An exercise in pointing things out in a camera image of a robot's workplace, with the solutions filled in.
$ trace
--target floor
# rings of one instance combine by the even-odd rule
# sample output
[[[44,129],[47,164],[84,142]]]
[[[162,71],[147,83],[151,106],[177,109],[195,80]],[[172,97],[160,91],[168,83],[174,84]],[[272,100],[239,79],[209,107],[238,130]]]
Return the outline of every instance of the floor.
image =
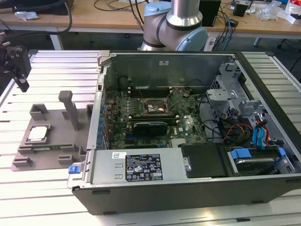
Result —
[[[62,42],[65,50],[81,49],[110,49],[110,50],[136,50],[142,43],[142,34],[117,34],[117,33],[77,33],[69,32],[62,35]],[[262,39],[258,47],[253,46],[254,38],[236,38],[234,37],[226,51],[269,51],[291,69],[296,59],[301,56],[301,42],[289,40],[277,49],[280,39]],[[23,37],[12,41],[12,45],[25,45],[28,49],[53,49],[49,37],[36,35]],[[297,79],[301,79],[301,62],[292,70]],[[0,76],[0,93],[3,92],[10,78]]]

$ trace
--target plastic bag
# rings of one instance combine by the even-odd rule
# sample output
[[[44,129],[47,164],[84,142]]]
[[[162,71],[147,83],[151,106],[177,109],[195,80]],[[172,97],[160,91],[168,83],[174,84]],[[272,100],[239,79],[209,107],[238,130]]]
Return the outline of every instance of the plastic bag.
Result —
[[[285,12],[287,14],[301,15],[301,0],[289,0]]]
[[[256,16],[260,20],[278,20],[276,14],[281,10],[282,9],[277,6],[277,1],[273,0],[266,8],[256,11]]]
[[[15,16],[24,21],[39,18],[36,12],[16,12]]]

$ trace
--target green circuit board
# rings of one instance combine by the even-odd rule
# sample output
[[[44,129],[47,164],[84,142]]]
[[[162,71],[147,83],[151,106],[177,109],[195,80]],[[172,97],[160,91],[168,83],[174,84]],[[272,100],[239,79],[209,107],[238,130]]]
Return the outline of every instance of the green circuit board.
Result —
[[[200,94],[187,95],[187,90],[176,89],[165,102],[163,98],[132,98],[126,92],[116,90],[109,90],[106,95],[108,123],[113,128],[110,149],[172,147],[172,140],[177,138],[186,140],[186,143],[206,142],[206,133],[202,130],[196,114]],[[161,108],[163,103],[167,106],[164,110]],[[136,137],[129,132],[130,115],[157,115],[162,111],[166,111],[165,115],[170,115],[170,119],[164,120],[176,121],[174,125],[168,126],[166,135]]]

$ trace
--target power supply label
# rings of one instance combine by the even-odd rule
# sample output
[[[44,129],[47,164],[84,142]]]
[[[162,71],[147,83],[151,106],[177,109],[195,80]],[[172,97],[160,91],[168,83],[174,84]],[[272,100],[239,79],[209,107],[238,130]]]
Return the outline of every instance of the power supply label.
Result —
[[[127,155],[126,180],[163,180],[160,154]]]

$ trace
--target motherboard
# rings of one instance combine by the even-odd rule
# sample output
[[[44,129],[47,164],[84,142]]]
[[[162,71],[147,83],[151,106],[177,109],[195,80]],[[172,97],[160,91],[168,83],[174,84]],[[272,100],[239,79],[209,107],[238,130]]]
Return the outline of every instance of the motherboard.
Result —
[[[205,142],[197,115],[203,94],[173,88],[161,92],[106,91],[109,149],[177,147]]]

